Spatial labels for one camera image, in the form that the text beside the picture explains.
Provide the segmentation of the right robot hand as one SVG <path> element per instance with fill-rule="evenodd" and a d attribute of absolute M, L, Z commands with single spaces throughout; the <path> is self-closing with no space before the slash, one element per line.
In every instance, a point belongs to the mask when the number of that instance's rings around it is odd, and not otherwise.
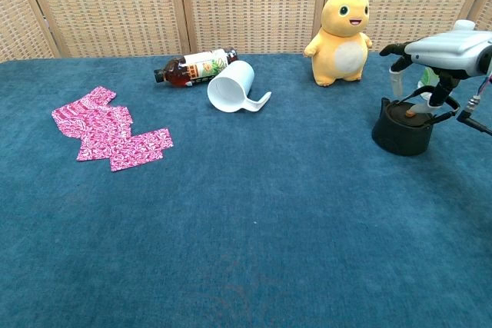
<path fill-rule="evenodd" d="M 433 113 L 440 108 L 460 81 L 491 76 L 491 33 L 489 31 L 453 30 L 416 41 L 393 43 L 380 51 L 381 56 L 397 55 L 390 67 L 397 75 L 412 64 L 431 68 L 439 82 L 426 104 L 415 104 L 405 115 Z"/>

